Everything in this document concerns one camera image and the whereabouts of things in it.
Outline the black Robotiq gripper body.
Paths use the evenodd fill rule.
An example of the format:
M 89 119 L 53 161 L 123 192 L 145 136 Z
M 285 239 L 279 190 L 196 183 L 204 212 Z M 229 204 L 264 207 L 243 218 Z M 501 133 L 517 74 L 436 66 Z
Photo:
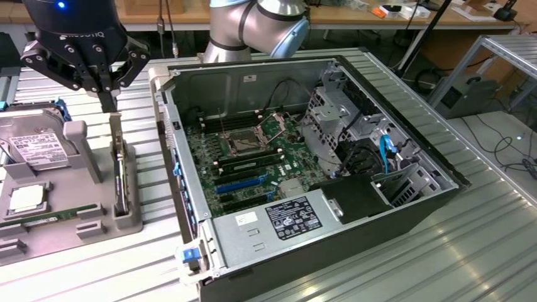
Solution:
M 112 74 L 111 65 L 125 52 L 128 35 L 120 23 L 115 1 L 24 1 L 35 40 L 68 60 L 67 44 L 85 65 L 99 74 Z

